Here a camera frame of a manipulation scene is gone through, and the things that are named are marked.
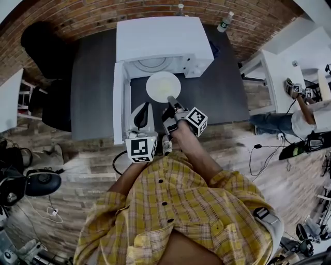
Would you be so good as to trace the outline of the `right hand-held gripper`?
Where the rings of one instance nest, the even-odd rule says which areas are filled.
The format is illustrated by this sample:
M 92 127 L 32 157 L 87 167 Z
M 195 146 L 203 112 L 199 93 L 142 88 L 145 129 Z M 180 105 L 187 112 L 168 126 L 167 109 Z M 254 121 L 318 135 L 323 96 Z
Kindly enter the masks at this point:
M 207 127 L 208 117 L 199 109 L 183 109 L 183 106 L 173 96 L 167 97 L 170 107 L 162 115 L 163 127 L 169 141 L 172 140 L 171 133 L 178 129 L 181 120 L 186 121 L 191 127 L 191 131 L 199 137 Z

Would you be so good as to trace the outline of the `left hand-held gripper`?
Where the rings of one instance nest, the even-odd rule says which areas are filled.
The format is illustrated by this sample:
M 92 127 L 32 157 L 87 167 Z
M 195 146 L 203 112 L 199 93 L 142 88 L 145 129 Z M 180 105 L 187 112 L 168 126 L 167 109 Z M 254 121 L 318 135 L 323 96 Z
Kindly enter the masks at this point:
M 144 102 L 139 106 L 139 114 L 148 113 L 150 102 Z M 134 124 L 134 117 L 130 116 L 127 131 L 126 148 L 129 159 L 133 163 L 151 162 L 154 159 L 157 147 L 158 133 L 155 132 L 153 114 L 147 114 L 146 126 L 139 128 Z

